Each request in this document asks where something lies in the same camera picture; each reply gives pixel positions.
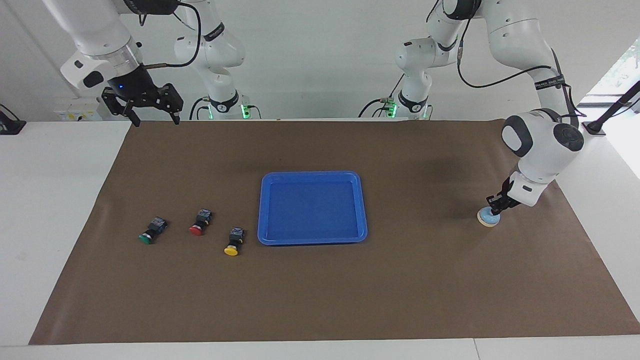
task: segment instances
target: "black stand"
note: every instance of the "black stand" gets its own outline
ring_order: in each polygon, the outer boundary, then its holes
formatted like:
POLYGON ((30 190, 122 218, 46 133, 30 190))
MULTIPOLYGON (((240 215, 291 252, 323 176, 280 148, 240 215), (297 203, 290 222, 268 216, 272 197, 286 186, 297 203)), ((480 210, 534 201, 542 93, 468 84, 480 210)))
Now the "black stand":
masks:
POLYGON ((628 103, 631 99, 636 96, 640 92, 640 81, 638 81, 634 86, 631 86, 628 92, 625 95, 622 95, 615 104, 611 105, 611 107, 604 113, 602 116, 596 121, 585 121, 582 123, 582 126, 587 130, 587 132, 591 135, 595 136, 605 136, 606 133, 602 131, 602 126, 607 120, 611 119, 613 115, 615 115, 618 110, 622 109, 626 103, 628 103))
POLYGON ((0 130, 0 135, 18 135, 27 122, 11 120, 0 111, 0 124, 4 127, 4 129, 0 130))

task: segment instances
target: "green indicator light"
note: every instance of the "green indicator light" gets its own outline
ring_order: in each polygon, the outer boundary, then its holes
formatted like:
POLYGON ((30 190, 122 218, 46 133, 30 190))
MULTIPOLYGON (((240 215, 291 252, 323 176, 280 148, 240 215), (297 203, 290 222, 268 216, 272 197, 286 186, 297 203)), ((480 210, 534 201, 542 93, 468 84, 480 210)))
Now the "green indicator light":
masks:
POLYGON ((391 110, 389 110, 389 112, 387 113, 387 115, 394 119, 396 117, 396 113, 398 111, 398 105, 396 104, 391 104, 391 110))
POLYGON ((250 118, 251 117, 251 111, 245 105, 240 105, 240 107, 242 108, 242 116, 245 119, 250 118))

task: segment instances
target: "table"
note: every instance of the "table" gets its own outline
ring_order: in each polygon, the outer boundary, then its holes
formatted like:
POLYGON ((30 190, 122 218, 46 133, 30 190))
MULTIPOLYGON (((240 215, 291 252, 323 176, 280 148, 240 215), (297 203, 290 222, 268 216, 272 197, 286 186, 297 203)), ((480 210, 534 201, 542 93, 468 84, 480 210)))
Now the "table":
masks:
MULTIPOLYGON (((640 354, 640 336, 25 347, 128 128, 128 122, 32 122, 19 136, 0 138, 1 358, 485 360, 637 359, 640 354)), ((638 317, 640 224, 634 214, 640 213, 640 179, 606 138, 588 138, 558 183, 638 317)))

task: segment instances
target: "white wall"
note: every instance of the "white wall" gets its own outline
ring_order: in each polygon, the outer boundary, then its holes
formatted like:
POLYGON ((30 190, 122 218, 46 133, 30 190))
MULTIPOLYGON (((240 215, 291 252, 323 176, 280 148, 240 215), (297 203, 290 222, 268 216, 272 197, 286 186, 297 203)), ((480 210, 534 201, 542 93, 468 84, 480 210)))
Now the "white wall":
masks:
MULTIPOLYGON (((598 119, 606 110, 607 108, 580 109, 591 120, 598 119)), ((637 141, 637 135, 640 134, 640 114, 632 110, 626 111, 608 120, 602 129, 607 133, 609 143, 640 179, 640 142, 637 141)))
MULTIPOLYGON (((575 89, 576 101, 640 33, 636 0, 537 2, 543 32, 575 89)), ((50 120, 46 110, 52 98, 71 93, 45 59, 59 66, 74 46, 40 0, 0 0, 5 3, 44 51, 33 56, 21 46, 15 37, 27 35, 10 24, 7 18, 12 16, 3 8, 0 101, 21 114, 31 112, 32 120, 50 120), (32 99, 21 100, 27 95, 32 99), (35 99, 41 102, 37 111, 35 99)), ((245 64, 232 69, 238 88, 262 108, 265 117, 308 118, 353 117, 369 100, 387 95, 401 74, 394 63, 395 49, 405 40, 427 35, 424 19, 433 0, 218 0, 217 4, 227 29, 247 48, 245 64)), ((134 15, 123 15, 123 20, 143 42, 147 63, 175 61, 173 41, 189 32, 172 17, 150 17, 144 28, 134 15)), ((472 23, 466 45, 463 71, 471 82, 487 83, 513 73, 491 57, 481 20, 472 23)), ((157 85, 173 83, 188 104, 205 94, 192 70, 158 69, 152 75, 157 85)), ((527 76, 475 90, 462 84, 454 66, 435 69, 432 75, 431 99, 438 119, 494 119, 538 106, 527 76)), ((142 115, 149 114, 165 118, 157 112, 142 115)))

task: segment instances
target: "window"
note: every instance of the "window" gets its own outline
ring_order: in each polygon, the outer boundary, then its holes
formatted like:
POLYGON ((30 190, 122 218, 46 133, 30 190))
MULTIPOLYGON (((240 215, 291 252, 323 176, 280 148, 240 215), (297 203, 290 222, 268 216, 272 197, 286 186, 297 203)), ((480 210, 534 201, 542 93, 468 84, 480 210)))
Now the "window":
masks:
POLYGON ((585 103, 614 103, 640 80, 640 38, 616 61, 607 74, 591 89, 585 103))

